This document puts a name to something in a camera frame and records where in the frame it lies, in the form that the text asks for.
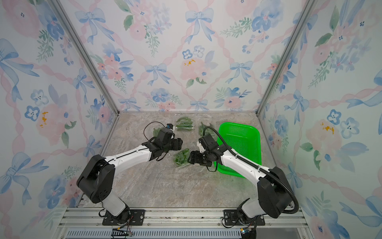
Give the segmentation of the bright green plastic basket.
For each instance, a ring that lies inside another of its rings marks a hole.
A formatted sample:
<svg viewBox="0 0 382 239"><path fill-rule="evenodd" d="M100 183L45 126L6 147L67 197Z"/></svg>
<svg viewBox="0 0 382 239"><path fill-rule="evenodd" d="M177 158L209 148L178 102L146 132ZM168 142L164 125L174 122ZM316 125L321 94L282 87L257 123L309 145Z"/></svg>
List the bright green plastic basket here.
<svg viewBox="0 0 382 239"><path fill-rule="evenodd" d="M237 153L254 164L262 165L261 138L255 127L224 122L220 125L218 132Z"/></svg>

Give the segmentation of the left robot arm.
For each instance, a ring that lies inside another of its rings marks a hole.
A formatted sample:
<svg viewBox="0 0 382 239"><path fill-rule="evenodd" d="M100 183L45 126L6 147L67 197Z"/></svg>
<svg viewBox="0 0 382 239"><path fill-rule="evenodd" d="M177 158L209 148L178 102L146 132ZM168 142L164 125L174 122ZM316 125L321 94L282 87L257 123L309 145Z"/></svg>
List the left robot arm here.
<svg viewBox="0 0 382 239"><path fill-rule="evenodd" d="M164 127L156 137L130 151L107 157L94 155L79 176L77 187L92 203L101 203L108 218L127 221L131 217L130 209L112 189L115 176L140 163L159 161L169 151L181 150L182 145L183 141L175 137L173 130Z"/></svg>

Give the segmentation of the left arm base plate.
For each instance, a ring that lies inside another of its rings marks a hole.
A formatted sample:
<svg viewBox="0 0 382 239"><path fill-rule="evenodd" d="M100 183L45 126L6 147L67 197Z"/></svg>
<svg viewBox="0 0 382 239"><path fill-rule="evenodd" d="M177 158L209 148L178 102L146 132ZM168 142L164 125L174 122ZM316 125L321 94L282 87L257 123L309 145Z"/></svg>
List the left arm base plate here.
<svg viewBox="0 0 382 239"><path fill-rule="evenodd" d="M145 218L144 209L129 209L124 210L118 216L113 216L109 211L106 211L103 216L103 226L142 226Z"/></svg>

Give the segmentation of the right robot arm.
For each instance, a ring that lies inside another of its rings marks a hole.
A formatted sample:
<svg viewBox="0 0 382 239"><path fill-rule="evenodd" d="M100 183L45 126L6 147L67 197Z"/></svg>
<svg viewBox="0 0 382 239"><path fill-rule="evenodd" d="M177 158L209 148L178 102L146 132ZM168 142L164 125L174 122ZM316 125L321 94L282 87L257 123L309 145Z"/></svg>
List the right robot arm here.
<svg viewBox="0 0 382 239"><path fill-rule="evenodd" d="M242 224L249 224L258 216L278 218L281 214L299 211L298 200L291 189L285 173L278 168L268 168L245 158L225 140L218 144L210 135L199 138L199 150L190 153L188 162L201 166L226 166L249 180L257 188L257 198L247 199L237 207L237 217Z"/></svg>

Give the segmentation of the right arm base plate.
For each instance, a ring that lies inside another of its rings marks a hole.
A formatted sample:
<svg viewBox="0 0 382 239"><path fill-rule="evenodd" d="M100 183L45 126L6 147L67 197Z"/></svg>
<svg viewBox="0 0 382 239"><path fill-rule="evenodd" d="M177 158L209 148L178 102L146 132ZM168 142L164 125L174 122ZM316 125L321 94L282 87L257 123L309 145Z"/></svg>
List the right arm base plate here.
<svg viewBox="0 0 382 239"><path fill-rule="evenodd" d="M248 218L244 213L239 212L237 209L226 209L223 210L222 223L226 227L264 226L265 220L263 215Z"/></svg>

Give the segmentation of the left aluminium corner post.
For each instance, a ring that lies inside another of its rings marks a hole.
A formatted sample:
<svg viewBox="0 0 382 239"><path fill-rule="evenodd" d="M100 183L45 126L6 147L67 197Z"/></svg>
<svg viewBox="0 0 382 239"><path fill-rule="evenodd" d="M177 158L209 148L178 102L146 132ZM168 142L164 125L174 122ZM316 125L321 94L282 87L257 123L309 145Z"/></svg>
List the left aluminium corner post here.
<svg viewBox="0 0 382 239"><path fill-rule="evenodd" d="M101 93L104 95L107 103L111 106L112 111L118 116L120 111L117 109L114 100L112 99L106 85L100 78L95 65L93 64L90 55L88 54L84 44L81 42L79 35L77 34L73 24L69 20L60 1L48 1L48 4L52 7L53 12L56 14L60 22L63 24L64 29L67 31L71 40L74 43L75 49L79 53L84 65L89 70L91 76L95 80L97 86L100 88Z"/></svg>

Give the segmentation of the aluminium front rail frame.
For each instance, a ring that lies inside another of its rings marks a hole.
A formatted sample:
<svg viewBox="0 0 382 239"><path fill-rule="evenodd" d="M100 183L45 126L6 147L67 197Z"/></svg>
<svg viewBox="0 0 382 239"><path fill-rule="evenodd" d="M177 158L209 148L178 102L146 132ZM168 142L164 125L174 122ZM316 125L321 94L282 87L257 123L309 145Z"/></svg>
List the aluminium front rail frame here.
<svg viewBox="0 0 382 239"><path fill-rule="evenodd" d="M302 212L277 219L261 216L247 226L230 226L222 208L147 208L141 226L102 225L99 208L69 208L55 239L311 239Z"/></svg>

